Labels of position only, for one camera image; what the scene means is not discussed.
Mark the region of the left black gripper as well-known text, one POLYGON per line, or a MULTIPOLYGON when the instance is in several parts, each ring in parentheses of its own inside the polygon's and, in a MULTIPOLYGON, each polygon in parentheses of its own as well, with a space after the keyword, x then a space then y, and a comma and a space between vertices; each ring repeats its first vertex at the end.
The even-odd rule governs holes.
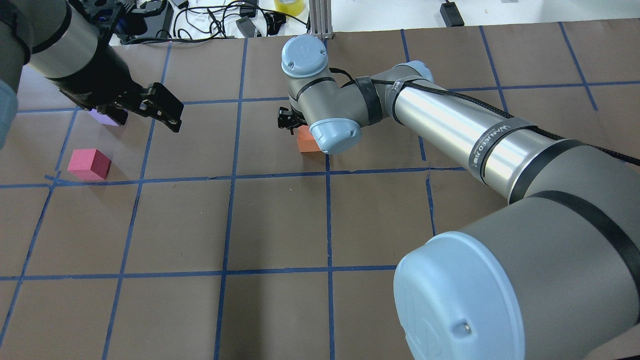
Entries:
POLYGON ((185 105, 160 82, 143 86, 109 45, 99 45, 80 70, 59 77, 59 90, 84 110, 97 109, 125 126, 128 112, 180 132, 185 105))

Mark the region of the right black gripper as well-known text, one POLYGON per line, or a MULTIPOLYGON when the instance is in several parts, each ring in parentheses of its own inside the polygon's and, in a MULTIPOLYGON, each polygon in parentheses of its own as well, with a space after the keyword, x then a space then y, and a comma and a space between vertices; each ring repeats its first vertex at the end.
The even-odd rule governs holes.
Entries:
POLYGON ((294 129, 298 129, 302 126, 306 126, 307 121, 302 112, 297 111, 294 108, 287 108, 284 106, 278 109, 278 128, 286 129, 290 132, 294 132, 294 129))

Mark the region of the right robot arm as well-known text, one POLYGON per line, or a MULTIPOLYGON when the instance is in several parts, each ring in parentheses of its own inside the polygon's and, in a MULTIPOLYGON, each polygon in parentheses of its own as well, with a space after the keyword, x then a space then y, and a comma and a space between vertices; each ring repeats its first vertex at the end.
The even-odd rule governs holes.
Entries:
POLYGON ((421 61, 336 84, 310 34, 281 51, 291 109, 320 150, 391 117, 507 200, 398 263, 394 303, 416 360, 583 360, 639 324, 637 159, 545 132, 434 84, 421 61))

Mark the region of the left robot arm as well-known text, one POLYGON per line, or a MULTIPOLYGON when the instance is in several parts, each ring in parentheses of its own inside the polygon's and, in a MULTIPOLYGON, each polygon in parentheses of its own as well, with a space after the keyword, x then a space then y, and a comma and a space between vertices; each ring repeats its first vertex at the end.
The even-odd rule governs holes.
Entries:
POLYGON ((18 113, 23 66, 52 82, 99 123, 124 126, 128 114, 150 117, 177 133, 183 103, 163 84, 135 82, 126 62, 110 46, 112 35, 140 35, 145 18, 167 7, 135 0, 3 0, 1 27, 0 143, 18 113))

